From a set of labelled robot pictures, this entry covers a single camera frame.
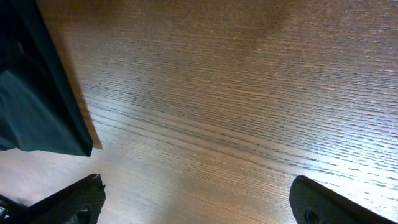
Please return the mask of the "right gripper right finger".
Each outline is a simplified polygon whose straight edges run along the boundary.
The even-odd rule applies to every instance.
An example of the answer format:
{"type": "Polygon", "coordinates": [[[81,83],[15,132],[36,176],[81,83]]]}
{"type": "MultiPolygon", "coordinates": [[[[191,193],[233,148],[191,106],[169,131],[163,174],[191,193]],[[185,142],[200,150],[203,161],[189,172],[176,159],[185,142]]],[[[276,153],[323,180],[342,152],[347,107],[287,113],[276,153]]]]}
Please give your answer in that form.
{"type": "Polygon", "coordinates": [[[292,182],[289,203],[298,224],[395,224],[304,175],[292,182]]]}

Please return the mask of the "black leggings red waistband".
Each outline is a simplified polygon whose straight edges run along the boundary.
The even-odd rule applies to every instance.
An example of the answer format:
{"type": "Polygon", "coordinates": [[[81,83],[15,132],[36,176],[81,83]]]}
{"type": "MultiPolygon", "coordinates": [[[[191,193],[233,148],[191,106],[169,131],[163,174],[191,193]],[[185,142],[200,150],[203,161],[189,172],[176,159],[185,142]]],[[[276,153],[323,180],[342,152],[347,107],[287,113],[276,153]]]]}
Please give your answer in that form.
{"type": "Polygon", "coordinates": [[[1,1],[1,150],[91,155],[93,140],[35,1],[1,1]]]}

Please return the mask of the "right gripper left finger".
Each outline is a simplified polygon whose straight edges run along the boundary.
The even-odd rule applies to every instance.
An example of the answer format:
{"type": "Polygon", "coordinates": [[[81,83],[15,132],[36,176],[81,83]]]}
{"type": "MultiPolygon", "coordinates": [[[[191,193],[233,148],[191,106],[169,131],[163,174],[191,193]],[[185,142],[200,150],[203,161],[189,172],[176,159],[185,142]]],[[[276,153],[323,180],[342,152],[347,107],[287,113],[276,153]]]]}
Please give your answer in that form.
{"type": "Polygon", "coordinates": [[[31,206],[2,195],[1,223],[96,224],[105,200],[101,176],[90,174],[31,206]]]}

